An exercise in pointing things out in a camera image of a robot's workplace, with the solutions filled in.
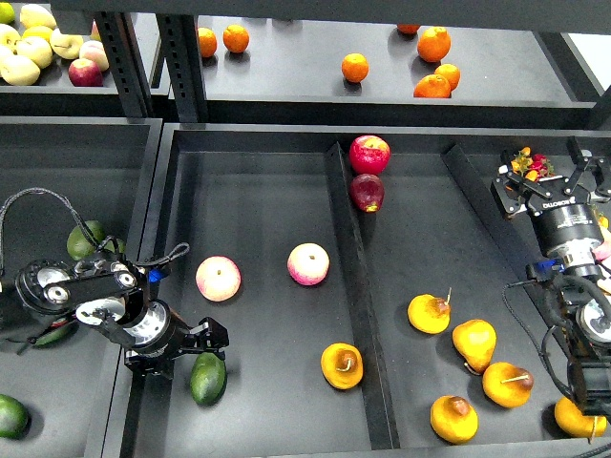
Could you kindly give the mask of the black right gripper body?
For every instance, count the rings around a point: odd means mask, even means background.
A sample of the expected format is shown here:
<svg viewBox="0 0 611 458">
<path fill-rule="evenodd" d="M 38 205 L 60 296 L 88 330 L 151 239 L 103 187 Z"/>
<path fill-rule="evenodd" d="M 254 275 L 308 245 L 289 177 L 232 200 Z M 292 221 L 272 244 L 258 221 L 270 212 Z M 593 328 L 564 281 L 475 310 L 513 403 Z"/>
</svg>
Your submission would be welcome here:
<svg viewBox="0 0 611 458">
<path fill-rule="evenodd" d="M 566 183 L 541 183 L 526 208 L 544 257 L 559 260 L 567 275 L 589 280 L 602 276 L 594 250 L 602 245 L 603 234 L 589 191 L 580 185 L 571 189 Z"/>
</svg>

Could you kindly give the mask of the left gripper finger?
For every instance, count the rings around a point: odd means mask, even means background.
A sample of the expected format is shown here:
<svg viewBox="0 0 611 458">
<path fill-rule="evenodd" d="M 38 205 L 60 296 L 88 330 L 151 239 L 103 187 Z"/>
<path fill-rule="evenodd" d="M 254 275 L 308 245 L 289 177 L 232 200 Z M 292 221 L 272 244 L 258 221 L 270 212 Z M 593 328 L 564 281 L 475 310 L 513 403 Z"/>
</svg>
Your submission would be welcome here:
<svg viewBox="0 0 611 458">
<path fill-rule="evenodd" d="M 174 361 L 146 358 L 141 355 L 127 355 L 125 366 L 139 376 L 160 376 L 166 380 L 174 379 Z"/>
<path fill-rule="evenodd" d="M 227 329 L 211 317 L 204 317 L 188 333 L 190 354 L 211 353 L 221 361 L 225 360 L 224 349 L 229 346 Z"/>
</svg>

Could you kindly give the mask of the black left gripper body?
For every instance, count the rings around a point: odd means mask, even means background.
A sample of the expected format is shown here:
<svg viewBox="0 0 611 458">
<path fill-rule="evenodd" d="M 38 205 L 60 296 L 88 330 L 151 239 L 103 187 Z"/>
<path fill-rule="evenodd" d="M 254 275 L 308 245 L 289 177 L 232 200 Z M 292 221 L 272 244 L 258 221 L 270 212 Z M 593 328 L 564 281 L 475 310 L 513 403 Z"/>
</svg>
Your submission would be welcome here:
<svg viewBox="0 0 611 458">
<path fill-rule="evenodd" d="M 125 302 L 125 313 L 118 321 L 127 335 L 124 363 L 127 355 L 175 360 L 188 352 L 189 326 L 167 303 L 137 299 Z"/>
</svg>

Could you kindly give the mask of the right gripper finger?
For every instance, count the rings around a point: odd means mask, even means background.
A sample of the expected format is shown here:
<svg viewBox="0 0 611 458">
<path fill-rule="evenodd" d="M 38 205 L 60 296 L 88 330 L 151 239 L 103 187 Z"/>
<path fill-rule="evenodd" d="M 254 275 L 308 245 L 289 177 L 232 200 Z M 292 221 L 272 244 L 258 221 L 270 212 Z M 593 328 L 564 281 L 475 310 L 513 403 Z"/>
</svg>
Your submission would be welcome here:
<svg viewBox="0 0 611 458">
<path fill-rule="evenodd" d="M 605 155 L 594 156 L 590 150 L 582 149 L 574 136 L 567 139 L 566 146 L 575 169 L 571 176 L 565 179 L 563 194 L 566 196 L 573 195 L 581 177 L 589 173 L 596 183 L 596 187 L 590 192 L 591 199 L 609 200 L 610 158 Z"/>
<path fill-rule="evenodd" d="M 512 171 L 510 161 L 516 152 L 504 150 L 500 154 L 501 165 L 491 184 L 495 203 L 506 219 L 532 209 L 533 206 L 529 203 L 532 197 L 549 199 L 549 191 L 540 181 L 533 182 Z"/>
</svg>

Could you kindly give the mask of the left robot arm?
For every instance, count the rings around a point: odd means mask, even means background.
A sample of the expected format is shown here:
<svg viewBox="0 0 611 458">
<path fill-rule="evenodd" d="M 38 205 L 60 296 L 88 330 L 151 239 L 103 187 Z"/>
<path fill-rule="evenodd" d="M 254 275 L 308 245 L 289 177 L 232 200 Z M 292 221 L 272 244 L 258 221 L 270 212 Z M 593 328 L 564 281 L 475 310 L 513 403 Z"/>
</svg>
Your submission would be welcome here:
<svg viewBox="0 0 611 458">
<path fill-rule="evenodd" d="M 211 353 L 224 360 L 228 332 L 205 317 L 187 325 L 152 286 L 165 268 L 189 251 L 182 242 L 157 260 L 128 260 L 116 238 L 100 239 L 76 211 L 71 215 L 94 252 L 72 264 L 35 260 L 1 280 L 1 337 L 35 345 L 61 326 L 78 321 L 124 351 L 124 363 L 138 374 L 173 376 L 173 362 Z"/>
</svg>

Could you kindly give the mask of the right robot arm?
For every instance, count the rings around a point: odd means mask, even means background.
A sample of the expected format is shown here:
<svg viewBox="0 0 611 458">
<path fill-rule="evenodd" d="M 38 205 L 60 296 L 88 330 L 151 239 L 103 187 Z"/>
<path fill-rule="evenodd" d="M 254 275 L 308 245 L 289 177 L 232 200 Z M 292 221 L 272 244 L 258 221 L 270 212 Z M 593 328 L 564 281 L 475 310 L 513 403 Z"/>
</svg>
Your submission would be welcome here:
<svg viewBox="0 0 611 458">
<path fill-rule="evenodd" d="M 554 172 L 544 155 L 505 151 L 491 184 L 504 218 L 526 214 L 543 259 L 526 267 L 526 284 L 543 291 L 547 332 L 562 337 L 567 380 L 551 377 L 578 412 L 610 417 L 610 295 L 601 286 L 610 270 L 596 257 L 604 242 L 596 213 L 610 199 L 610 164 L 567 141 L 570 175 Z"/>
</svg>

